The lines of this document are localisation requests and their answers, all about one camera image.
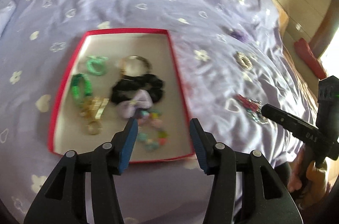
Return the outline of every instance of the red object on floor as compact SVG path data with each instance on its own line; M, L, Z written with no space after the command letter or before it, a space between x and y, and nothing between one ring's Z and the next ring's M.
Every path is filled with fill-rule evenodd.
M320 80L327 77L326 71L324 70L321 63L313 55L308 43L306 40L301 38L299 41L294 43L294 49L298 56L307 64L307 66L312 70L315 76Z

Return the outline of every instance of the metal screw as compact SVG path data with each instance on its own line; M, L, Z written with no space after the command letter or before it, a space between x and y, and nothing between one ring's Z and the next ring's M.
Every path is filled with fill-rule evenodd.
M215 144L215 147L216 147L217 149L224 149L224 148L225 148L225 145L224 145L223 143L216 143L216 144Z
M74 155L75 155L74 151L67 151L66 152L66 156L69 157L69 158L73 157Z
M261 152L258 151L258 150L254 150L253 151L253 155L256 156L256 157L260 157L261 156Z
M111 144L110 142L104 143L104 144L102 145L102 148L103 148L103 149L110 149L111 147L112 147L112 144Z

